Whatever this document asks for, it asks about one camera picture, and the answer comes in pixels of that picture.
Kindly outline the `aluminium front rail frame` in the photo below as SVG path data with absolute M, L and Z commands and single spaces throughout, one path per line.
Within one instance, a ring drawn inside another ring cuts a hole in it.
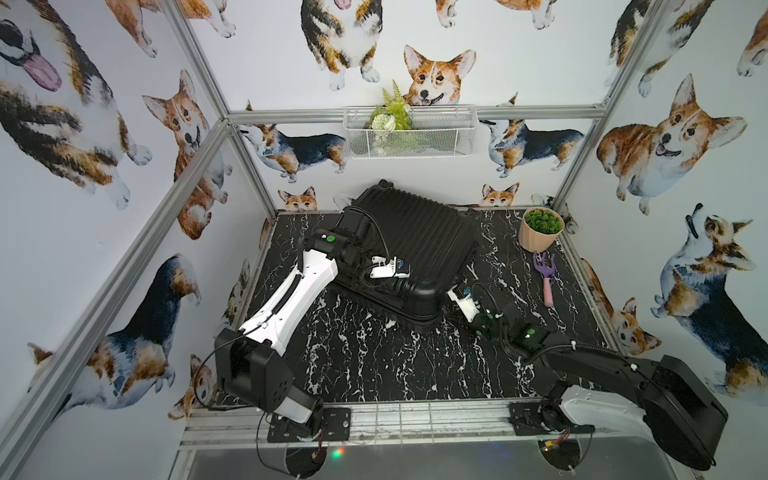
M 545 434 L 519 435 L 511 407 L 529 400 L 474 399 L 331 404 L 332 423 L 312 440 L 255 408 L 195 411 L 170 478 L 291 479 L 312 453 L 315 479 L 694 479 L 650 442 L 599 429 L 571 433 L 564 454 Z

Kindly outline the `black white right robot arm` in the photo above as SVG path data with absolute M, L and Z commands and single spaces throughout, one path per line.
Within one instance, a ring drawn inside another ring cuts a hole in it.
M 477 336 L 498 345 L 511 359 L 540 364 L 597 386 L 595 393 L 559 381 L 543 398 L 543 427 L 603 427 L 654 442 L 677 462 L 698 471 L 715 466 L 728 421 L 725 407 L 682 360 L 628 357 L 515 319 L 480 283 L 447 292 Z

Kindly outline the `peach plastic flower pot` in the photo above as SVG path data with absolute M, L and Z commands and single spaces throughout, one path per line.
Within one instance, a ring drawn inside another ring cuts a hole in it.
M 527 209 L 523 214 L 523 219 L 521 220 L 521 225 L 520 225 L 519 234 L 518 234 L 518 240 L 521 247 L 524 250 L 531 253 L 546 251 L 554 243 L 554 241 L 559 237 L 559 235 L 564 231 L 564 228 L 565 228 L 565 223 L 561 218 L 563 221 L 564 227 L 563 227 L 563 230 L 558 235 L 543 235 L 536 231 L 533 231 L 526 224 L 524 216 L 530 210 L 538 209 L 538 208 L 549 209 L 546 207 L 532 207 Z

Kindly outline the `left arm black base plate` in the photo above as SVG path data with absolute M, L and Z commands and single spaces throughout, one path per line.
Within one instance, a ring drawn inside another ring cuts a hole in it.
M 350 437 L 352 410 L 322 407 L 305 423 L 274 415 L 267 435 L 269 443 L 347 441 Z

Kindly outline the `artificial fern with white flower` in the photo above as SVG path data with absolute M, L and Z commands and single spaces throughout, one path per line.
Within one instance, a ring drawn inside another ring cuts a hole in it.
M 405 144 L 405 135 L 400 131 L 411 130 L 413 123 L 410 106 L 395 80 L 392 91 L 383 88 L 382 96 L 383 104 L 374 109 L 368 129 L 373 139 L 372 151 L 377 156 L 392 156 Z

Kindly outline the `black hard-shell suitcase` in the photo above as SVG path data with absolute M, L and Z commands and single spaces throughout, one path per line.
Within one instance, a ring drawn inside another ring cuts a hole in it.
M 341 285 L 329 288 L 348 299 L 416 330 L 439 322 L 448 290 L 474 254 L 479 233 L 477 216 L 398 189 L 385 180 L 367 188 L 342 210 L 334 227 L 337 239 L 391 252 L 411 265 L 411 277 L 385 284 L 384 294 L 358 294 Z

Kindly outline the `purple pink garden fork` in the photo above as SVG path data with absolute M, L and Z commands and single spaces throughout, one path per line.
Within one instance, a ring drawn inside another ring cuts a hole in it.
M 556 272 L 554 256 L 548 252 L 535 252 L 533 254 L 534 268 L 540 273 L 543 279 L 543 302 L 548 308 L 554 306 L 553 293 L 551 288 L 551 277 Z

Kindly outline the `green artificial succulent plant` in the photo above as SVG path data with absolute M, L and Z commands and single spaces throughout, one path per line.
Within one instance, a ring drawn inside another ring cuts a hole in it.
M 543 235 L 558 235 L 564 227 L 561 217 L 545 208 L 532 209 L 524 216 L 526 224 Z

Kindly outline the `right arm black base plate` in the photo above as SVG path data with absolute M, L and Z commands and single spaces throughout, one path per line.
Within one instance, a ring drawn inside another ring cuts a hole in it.
M 590 434 L 591 425 L 577 425 L 556 407 L 546 402 L 512 402 L 508 405 L 508 422 L 518 436 Z

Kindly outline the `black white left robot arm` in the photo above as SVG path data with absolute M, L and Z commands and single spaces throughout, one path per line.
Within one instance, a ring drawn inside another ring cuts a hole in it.
M 206 357 L 215 361 L 221 390 L 288 420 L 307 437 L 324 426 L 323 401 L 294 385 L 284 354 L 309 308 L 339 274 L 363 281 L 410 276 L 387 244 L 381 214 L 349 206 L 331 229 L 302 238 L 296 263 L 273 295 L 240 329 L 222 330 Z

